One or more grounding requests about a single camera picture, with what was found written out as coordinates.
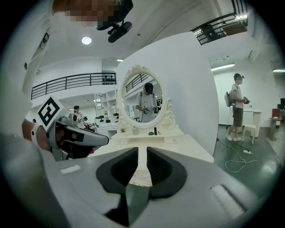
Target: small bottle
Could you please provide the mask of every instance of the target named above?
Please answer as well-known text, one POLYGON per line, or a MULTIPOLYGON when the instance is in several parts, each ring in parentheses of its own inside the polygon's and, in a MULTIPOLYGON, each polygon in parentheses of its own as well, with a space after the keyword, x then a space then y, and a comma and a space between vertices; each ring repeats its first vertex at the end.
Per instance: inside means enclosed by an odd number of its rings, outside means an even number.
POLYGON ((138 135, 138 128, 136 126, 133 127, 133 135, 138 135))

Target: white stool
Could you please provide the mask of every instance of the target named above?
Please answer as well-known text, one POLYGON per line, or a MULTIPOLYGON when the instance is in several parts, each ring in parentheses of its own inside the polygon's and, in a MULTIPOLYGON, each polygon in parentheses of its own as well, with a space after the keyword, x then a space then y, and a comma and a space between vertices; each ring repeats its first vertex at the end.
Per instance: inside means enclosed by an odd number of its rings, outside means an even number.
POLYGON ((244 135, 245 135, 245 132, 246 132, 247 130, 250 131, 251 135, 255 135, 256 129, 257 129, 257 127, 256 127, 255 125, 249 125, 249 124, 247 124, 247 125, 244 126, 244 135))

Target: wristband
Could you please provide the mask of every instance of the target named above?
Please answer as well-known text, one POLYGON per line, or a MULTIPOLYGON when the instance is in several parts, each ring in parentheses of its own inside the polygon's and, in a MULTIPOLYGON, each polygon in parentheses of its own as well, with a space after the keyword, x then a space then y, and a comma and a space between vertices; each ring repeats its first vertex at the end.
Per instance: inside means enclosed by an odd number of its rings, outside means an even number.
POLYGON ((36 124, 32 130, 31 130, 31 138, 32 138, 32 142, 37 146, 39 146, 39 143, 37 142, 37 130, 38 128, 41 127, 41 125, 36 124))

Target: backpack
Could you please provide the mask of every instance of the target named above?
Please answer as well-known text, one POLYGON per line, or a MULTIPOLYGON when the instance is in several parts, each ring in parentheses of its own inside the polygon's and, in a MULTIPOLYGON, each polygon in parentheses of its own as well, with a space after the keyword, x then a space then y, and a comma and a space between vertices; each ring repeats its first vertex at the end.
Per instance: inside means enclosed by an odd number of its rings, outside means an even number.
POLYGON ((153 97, 153 105, 155 105, 155 94, 152 93, 152 97, 153 97))
POLYGON ((224 100, 226 101, 227 107, 236 106, 236 102, 232 99, 232 90, 229 93, 226 91, 226 93, 224 95, 224 100))

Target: shorts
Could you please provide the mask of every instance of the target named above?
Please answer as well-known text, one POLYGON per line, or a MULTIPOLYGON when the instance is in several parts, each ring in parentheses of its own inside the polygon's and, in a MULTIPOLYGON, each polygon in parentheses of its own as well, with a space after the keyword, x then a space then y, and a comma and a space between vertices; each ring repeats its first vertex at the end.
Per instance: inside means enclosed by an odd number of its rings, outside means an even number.
POLYGON ((233 125, 236 127, 242 126, 242 118, 244 115, 244 109, 233 107, 232 111, 233 111, 233 125))

